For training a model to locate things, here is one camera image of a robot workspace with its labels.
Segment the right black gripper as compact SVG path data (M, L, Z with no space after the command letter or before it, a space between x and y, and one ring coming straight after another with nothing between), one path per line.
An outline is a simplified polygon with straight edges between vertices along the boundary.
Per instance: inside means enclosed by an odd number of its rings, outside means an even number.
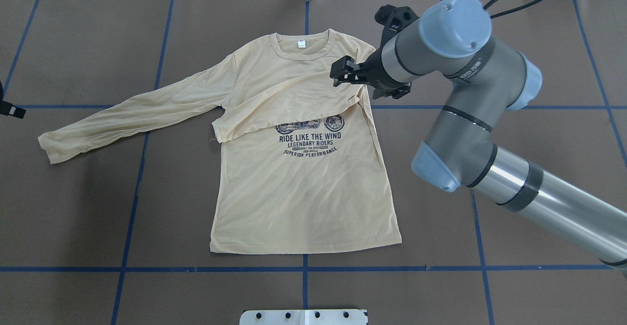
M372 99L382 97L401 97L410 93L410 82L399 82L387 74L382 62L382 51L374 51L364 62L359 64L349 55L341 57L331 65L333 86L341 84L365 84L373 88Z

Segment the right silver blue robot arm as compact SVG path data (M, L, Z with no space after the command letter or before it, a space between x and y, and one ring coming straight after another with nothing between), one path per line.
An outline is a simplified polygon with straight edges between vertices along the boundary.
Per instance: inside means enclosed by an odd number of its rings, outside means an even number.
M435 71L453 85L412 160L414 173L446 192L466 186L625 273L625 211L490 141L505 111L535 99L542 73L492 35L486 6L442 0L417 16L407 6L385 5L375 19L384 26L379 48L364 62L349 55L335 61L334 86L365 84L374 99L400 99Z

